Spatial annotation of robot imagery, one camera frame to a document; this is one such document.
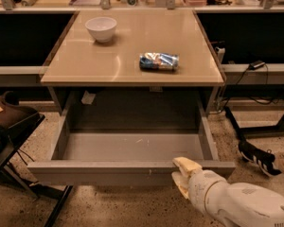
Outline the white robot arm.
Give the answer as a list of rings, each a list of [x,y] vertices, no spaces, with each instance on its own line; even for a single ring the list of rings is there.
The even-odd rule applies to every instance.
[[[171,174],[185,199],[225,227],[284,227],[284,197],[250,183],[229,183],[201,165],[177,157]]]

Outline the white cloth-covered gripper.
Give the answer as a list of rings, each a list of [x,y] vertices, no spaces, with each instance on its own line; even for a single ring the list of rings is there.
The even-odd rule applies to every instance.
[[[180,172],[172,172],[171,177],[183,197],[202,214],[223,216],[226,213],[227,180],[214,171],[203,170],[201,165],[186,157],[176,157],[172,162]]]

